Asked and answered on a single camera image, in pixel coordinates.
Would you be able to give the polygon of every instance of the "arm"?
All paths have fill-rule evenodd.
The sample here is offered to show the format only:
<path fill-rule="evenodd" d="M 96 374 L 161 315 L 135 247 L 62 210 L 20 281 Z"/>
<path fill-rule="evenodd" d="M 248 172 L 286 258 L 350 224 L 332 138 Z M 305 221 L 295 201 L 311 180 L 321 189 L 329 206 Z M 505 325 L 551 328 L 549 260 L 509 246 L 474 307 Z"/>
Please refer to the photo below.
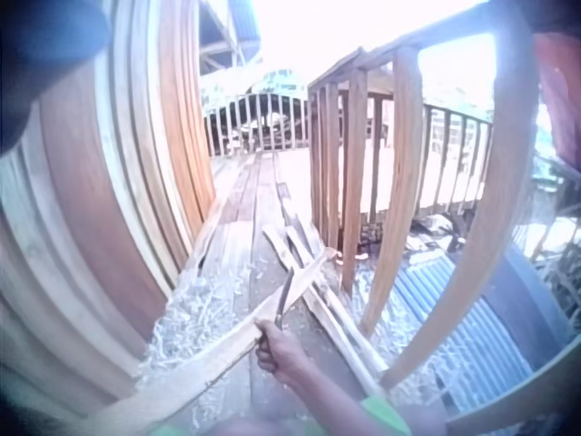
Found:
<path fill-rule="evenodd" d="M 319 370 L 294 336 L 279 330 L 273 322 L 262 321 L 257 325 L 266 338 L 256 350 L 259 366 L 287 384 L 329 434 L 387 435 L 385 429 Z"/>

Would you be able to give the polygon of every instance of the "blade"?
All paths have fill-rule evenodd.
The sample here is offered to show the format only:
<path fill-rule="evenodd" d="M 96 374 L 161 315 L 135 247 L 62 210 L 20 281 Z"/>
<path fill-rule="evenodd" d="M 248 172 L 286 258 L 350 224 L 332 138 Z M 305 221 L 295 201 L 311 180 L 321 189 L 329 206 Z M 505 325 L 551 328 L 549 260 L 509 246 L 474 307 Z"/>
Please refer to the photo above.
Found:
<path fill-rule="evenodd" d="M 274 323 L 280 329 L 282 326 L 282 314 L 284 312 L 284 305 L 287 302 L 287 297 L 289 296 L 289 290 L 291 289 L 292 284 L 292 277 L 294 276 L 294 270 L 292 268 L 289 269 L 289 275 L 287 275 L 287 279 L 282 286 L 281 292 L 281 299 L 279 300 L 279 307 L 276 311 L 276 318 L 274 319 Z"/>

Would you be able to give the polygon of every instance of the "corrugated metal roof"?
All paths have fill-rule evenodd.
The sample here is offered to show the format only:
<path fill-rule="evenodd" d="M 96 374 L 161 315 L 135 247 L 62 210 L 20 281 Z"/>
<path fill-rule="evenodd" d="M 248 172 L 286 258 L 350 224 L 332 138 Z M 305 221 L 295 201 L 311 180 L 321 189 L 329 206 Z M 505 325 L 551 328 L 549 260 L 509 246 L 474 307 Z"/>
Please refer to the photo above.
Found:
<path fill-rule="evenodd" d="M 394 289 L 423 323 L 453 270 L 454 263 L 445 255 L 421 265 L 402 267 Z M 450 385 L 449 394 L 460 412 L 495 400 L 532 373 L 504 325 L 481 298 L 448 337 L 447 344 L 467 368 L 457 378 L 438 368 L 436 372 L 446 386 Z M 511 434 L 511 430 L 494 434 Z"/>

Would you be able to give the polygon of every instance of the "hand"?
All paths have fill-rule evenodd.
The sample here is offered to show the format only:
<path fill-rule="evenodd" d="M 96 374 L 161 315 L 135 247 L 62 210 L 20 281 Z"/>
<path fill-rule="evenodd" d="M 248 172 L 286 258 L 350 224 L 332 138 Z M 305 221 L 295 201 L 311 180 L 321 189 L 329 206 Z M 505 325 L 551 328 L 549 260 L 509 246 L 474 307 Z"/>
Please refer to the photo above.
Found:
<path fill-rule="evenodd" d="M 272 321 L 257 321 L 256 326 L 264 333 L 256 349 L 258 366 L 263 370 L 292 387 L 313 369 L 314 363 L 307 357 L 296 336 L 282 331 Z"/>

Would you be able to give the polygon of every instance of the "wooden deck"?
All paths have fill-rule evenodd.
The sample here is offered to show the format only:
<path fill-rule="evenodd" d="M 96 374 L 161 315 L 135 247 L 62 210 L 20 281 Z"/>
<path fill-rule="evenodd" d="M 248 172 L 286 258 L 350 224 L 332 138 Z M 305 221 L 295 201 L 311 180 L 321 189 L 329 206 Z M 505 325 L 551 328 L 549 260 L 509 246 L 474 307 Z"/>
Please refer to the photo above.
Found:
<path fill-rule="evenodd" d="M 231 189 L 203 262 L 201 277 L 212 281 L 228 275 L 236 283 L 234 290 L 218 290 L 223 292 L 220 304 L 226 303 L 231 308 L 232 319 L 224 320 L 223 332 L 212 331 L 212 337 L 226 333 L 286 278 L 276 253 L 261 231 L 265 224 L 270 224 L 284 235 L 281 200 L 288 198 L 292 189 L 287 184 L 290 168 L 288 165 L 281 168 L 282 160 L 273 153 L 212 159 L 217 195 L 224 195 L 230 186 Z M 283 326 L 299 337 L 306 353 L 346 392 L 357 400 L 364 397 L 346 362 L 302 301 L 285 316 Z M 203 429 L 237 414 L 285 419 L 307 413 L 290 391 L 258 368 L 253 353 L 228 371 L 192 408 L 195 420 Z M 182 413 L 178 420 L 181 426 L 190 420 L 188 413 Z"/>

